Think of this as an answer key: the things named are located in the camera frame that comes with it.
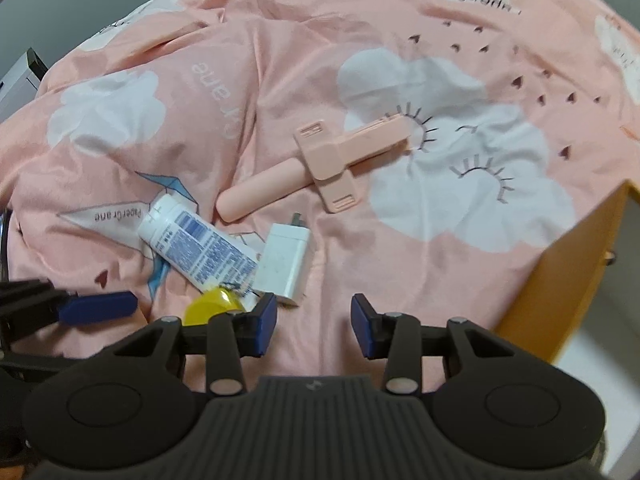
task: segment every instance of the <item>pink plastic object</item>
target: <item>pink plastic object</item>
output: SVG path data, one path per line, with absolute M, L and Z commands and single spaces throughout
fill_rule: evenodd
M 299 128 L 294 133 L 299 157 L 288 158 L 224 190 L 216 209 L 225 222 L 233 222 L 315 182 L 327 210 L 344 211 L 360 200 L 348 167 L 403 142 L 412 129 L 412 120 L 401 114 L 341 136 L 334 136 L 323 121 Z

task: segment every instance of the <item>yellow lid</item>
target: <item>yellow lid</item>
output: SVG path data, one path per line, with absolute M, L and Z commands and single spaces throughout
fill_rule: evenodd
M 223 312 L 244 312 L 238 295 L 231 290 L 217 286 L 205 292 L 184 311 L 184 326 L 206 325 L 209 318 Z

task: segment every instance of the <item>cloud pattern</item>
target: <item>cloud pattern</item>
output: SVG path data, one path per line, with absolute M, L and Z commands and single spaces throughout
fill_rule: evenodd
M 84 52 L 100 50 L 107 46 L 113 38 L 129 27 L 129 25 L 138 22 L 145 16 L 158 14 L 159 12 L 176 12 L 178 10 L 184 10 L 180 0 L 149 0 L 146 4 L 140 5 L 121 20 L 111 23 L 111 25 L 108 25 L 88 40 L 82 42 L 78 46 L 78 49 Z
M 342 65 L 338 88 L 347 130 L 390 112 L 415 122 L 411 149 L 382 155 L 371 175 L 370 206 L 389 227 L 418 240 L 451 232 L 503 253 L 546 247 L 574 225 L 571 197 L 546 176 L 543 133 L 452 62 L 364 50 Z
M 164 122 L 166 109 L 154 93 L 158 76 L 127 70 L 70 86 L 62 106 L 47 124 L 47 142 L 68 137 L 77 150 L 102 156 L 128 144 L 151 139 Z

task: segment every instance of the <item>bedsheet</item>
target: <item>bedsheet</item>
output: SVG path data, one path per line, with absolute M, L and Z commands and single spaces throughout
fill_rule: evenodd
M 350 298 L 442 325 L 493 326 L 541 252 L 615 187 L 640 182 L 640 34 L 600 0 L 151 0 L 47 73 L 0 124 L 11 279 L 129 289 L 136 315 L 55 326 L 21 343 L 87 356 L 197 291 L 136 235 L 170 193 L 249 244 L 299 212 L 317 251 L 281 308 L 261 374 L 378 378 Z M 390 113 L 410 149 L 357 165 L 362 202 L 328 214 L 313 187 L 234 224 L 221 190 L 296 153 L 318 119 L 351 130 Z M 425 360 L 425 386 L 441 378 Z M 202 360 L 186 380 L 203 387 Z

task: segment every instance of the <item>white charger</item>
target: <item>white charger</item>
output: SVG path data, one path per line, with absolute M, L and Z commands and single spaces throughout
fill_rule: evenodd
M 278 301 L 299 306 L 314 256 L 311 231 L 293 215 L 291 224 L 273 224 L 252 284 L 254 292 L 272 292 Z

